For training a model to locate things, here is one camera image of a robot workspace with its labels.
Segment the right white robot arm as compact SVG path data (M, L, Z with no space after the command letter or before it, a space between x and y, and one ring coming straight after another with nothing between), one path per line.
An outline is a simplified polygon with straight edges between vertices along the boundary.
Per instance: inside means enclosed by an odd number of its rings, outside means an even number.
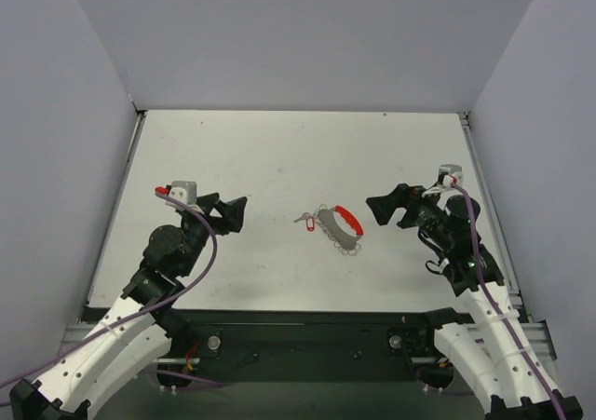
M475 341L454 311L438 310L431 315L434 348L464 378L487 419L582 418L577 398L564 396L541 365L500 268L481 243L480 204L457 183L451 187L457 193L443 207L443 185L426 189L401 183L366 201L378 224L388 224L402 209L398 227L415 228L433 243L441 274L481 335Z

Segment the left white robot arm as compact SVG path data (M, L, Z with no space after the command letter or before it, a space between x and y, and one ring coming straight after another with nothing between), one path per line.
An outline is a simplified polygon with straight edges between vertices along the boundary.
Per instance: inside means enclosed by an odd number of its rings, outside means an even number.
M138 270L112 307L72 349L8 381L15 419L93 419L105 403L155 359L180 356L191 327L174 309L190 291L191 274L207 244L241 231L248 199L197 196L174 182L155 190L180 215L149 236Z

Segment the silver keyring with red tag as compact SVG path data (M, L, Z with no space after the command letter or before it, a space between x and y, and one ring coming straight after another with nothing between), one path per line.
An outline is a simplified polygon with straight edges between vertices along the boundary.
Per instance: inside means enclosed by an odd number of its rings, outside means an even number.
M321 205L314 213L316 224L343 255L356 255L364 229L357 217L343 206Z

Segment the red key tag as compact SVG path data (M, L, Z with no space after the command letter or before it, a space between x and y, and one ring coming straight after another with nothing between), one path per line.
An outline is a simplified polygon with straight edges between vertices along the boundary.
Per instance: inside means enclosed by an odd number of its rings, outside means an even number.
M314 232L316 229L316 217L309 212L304 212L293 222L295 224L304 223L307 232Z

